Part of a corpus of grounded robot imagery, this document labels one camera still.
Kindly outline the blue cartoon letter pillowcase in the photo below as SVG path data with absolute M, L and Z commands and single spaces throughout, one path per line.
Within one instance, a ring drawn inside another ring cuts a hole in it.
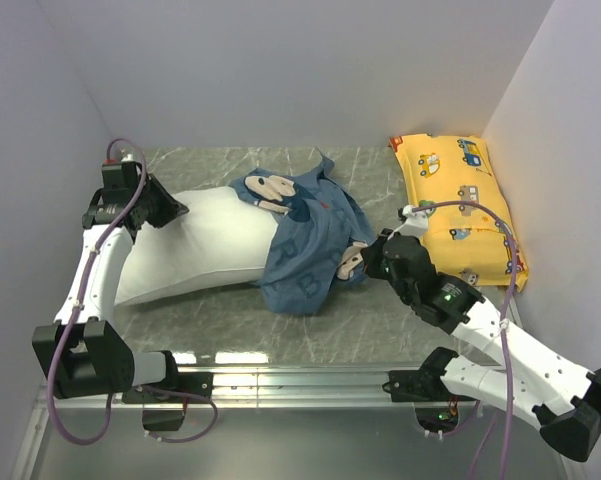
M 362 283 L 362 250 L 375 240 L 361 207 L 330 177 L 323 155 L 310 171 L 285 176 L 262 168 L 230 183 L 237 197 L 277 222 L 257 285 L 274 313 L 312 315 L 335 287 Z

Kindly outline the white pillow insert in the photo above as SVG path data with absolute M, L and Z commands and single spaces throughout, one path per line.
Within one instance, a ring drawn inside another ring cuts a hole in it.
M 227 186 L 183 191 L 189 211 L 144 225 L 127 257 L 115 304 L 130 306 L 215 287 L 253 283 L 264 272 L 278 222 Z

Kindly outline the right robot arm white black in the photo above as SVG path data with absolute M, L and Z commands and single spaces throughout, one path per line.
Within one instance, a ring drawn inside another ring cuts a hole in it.
M 436 349 L 423 364 L 424 394 L 486 402 L 534 427 L 562 456 L 584 463 L 601 436 L 601 368 L 587 369 L 510 322 L 459 277 L 435 269 L 412 236 L 389 230 L 361 253 L 367 276 L 385 280 L 425 323 L 466 342 L 500 365 L 477 365 Z

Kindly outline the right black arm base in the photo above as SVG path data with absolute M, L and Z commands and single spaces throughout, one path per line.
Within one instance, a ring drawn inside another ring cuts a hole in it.
M 416 420 L 428 432 L 450 434 L 459 422 L 458 400 L 443 384 L 449 362 L 458 353 L 437 347 L 416 370 L 391 370 L 381 386 L 393 403 L 414 403 Z

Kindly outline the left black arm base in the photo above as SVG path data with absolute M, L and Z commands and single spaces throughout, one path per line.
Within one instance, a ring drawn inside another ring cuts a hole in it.
M 175 387 L 136 389 L 124 393 L 125 406 L 138 407 L 146 436 L 164 443 L 185 443 L 207 434 L 218 420 L 212 400 L 214 374 L 181 373 Z

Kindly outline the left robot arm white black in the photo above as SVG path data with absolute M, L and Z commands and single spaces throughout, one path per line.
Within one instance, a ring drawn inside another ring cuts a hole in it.
M 145 385 L 159 402 L 181 390 L 173 354 L 133 352 L 112 322 L 123 266 L 140 230 L 162 228 L 187 213 L 137 161 L 106 161 L 82 217 L 81 256 L 67 299 L 32 346 L 57 399 L 125 393 Z

